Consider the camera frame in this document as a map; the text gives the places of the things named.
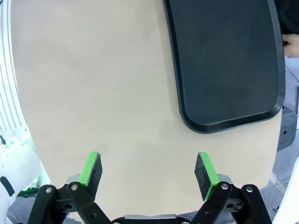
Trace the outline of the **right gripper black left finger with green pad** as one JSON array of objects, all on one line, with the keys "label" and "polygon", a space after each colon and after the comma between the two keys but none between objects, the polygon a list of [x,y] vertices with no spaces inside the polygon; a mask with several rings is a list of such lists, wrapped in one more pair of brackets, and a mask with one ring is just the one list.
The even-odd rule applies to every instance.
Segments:
[{"label": "right gripper black left finger with green pad", "polygon": [[108,224],[109,218],[94,202],[102,175],[100,154],[91,152],[77,181],[57,189],[43,185],[35,198],[29,224],[62,224],[69,213],[79,214],[85,224]]}]

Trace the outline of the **person's left hand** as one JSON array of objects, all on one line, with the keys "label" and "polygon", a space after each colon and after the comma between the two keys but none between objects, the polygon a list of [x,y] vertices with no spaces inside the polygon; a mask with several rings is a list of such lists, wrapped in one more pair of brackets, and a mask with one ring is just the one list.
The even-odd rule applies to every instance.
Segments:
[{"label": "person's left hand", "polygon": [[299,57],[299,35],[298,34],[282,34],[282,39],[287,44],[284,46],[284,54],[289,58]]}]

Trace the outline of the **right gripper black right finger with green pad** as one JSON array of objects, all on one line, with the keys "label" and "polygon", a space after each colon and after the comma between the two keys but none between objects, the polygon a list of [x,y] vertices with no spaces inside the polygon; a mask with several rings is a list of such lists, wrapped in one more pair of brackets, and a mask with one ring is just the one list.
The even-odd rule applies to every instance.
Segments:
[{"label": "right gripper black right finger with green pad", "polygon": [[190,223],[214,224],[223,211],[231,213],[237,224],[272,223],[257,186],[239,189],[221,181],[206,152],[198,153],[194,173],[204,203]]}]

